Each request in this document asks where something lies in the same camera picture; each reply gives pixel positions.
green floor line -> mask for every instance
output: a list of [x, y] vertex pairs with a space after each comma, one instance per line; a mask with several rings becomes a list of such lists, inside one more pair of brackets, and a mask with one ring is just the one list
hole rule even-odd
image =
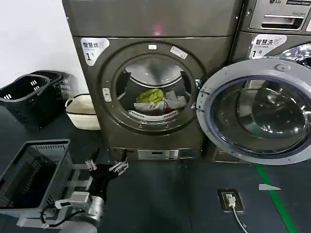
[[[259, 173], [262, 181], [265, 184], [273, 185], [270, 181], [268, 174], [264, 171], [263, 166], [259, 165], [259, 164], [256, 164], [255, 166], [256, 166], [257, 172]], [[269, 190], [268, 192], [269, 192], [270, 197], [271, 197], [274, 205], [276, 206], [276, 209], [277, 209], [278, 213], [280, 214], [288, 232], [289, 233], [298, 233], [298, 230], [297, 230], [296, 226], [294, 225], [293, 220], [291, 219], [290, 215], [288, 214], [285, 206], [283, 205], [283, 203], [282, 203], [282, 201], [281, 201], [281, 199], [277, 193], [278, 191]]]

white cloth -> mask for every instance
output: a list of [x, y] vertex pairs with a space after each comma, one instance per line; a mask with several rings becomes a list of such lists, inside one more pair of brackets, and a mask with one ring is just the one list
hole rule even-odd
[[165, 94], [164, 101], [171, 109], [183, 108], [187, 105], [186, 98], [184, 96], [177, 96], [174, 91], [169, 91]]
[[167, 107], [171, 109], [179, 109], [186, 105], [187, 101], [184, 96], [177, 96], [174, 91], [169, 91], [165, 93], [165, 98], [157, 104], [154, 102], [134, 103], [134, 108], [141, 112], [152, 112], [163, 111]]
[[142, 112], [152, 112], [156, 110], [163, 111], [166, 107], [167, 103], [163, 100], [157, 104], [155, 104], [154, 102], [134, 103], [134, 108]]

open washer door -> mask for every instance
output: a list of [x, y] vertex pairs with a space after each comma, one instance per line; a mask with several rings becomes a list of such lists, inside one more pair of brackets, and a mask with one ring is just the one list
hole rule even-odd
[[252, 163], [311, 158], [311, 70], [275, 58], [227, 66], [197, 98], [202, 130], [220, 149]]

electrical socket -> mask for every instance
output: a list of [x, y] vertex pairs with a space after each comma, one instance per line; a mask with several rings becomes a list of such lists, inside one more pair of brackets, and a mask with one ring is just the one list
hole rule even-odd
[[244, 206], [241, 201], [241, 197], [236, 189], [218, 189], [218, 197], [220, 204], [222, 206], [223, 211], [225, 212], [233, 212], [232, 207], [229, 206], [227, 195], [232, 195], [236, 199], [236, 211], [243, 211]]

white wall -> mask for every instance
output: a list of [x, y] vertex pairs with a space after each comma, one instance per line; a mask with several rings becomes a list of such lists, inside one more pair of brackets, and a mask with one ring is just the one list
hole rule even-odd
[[1, 0], [0, 48], [0, 87], [51, 69], [76, 78], [74, 94], [88, 93], [61, 0]]

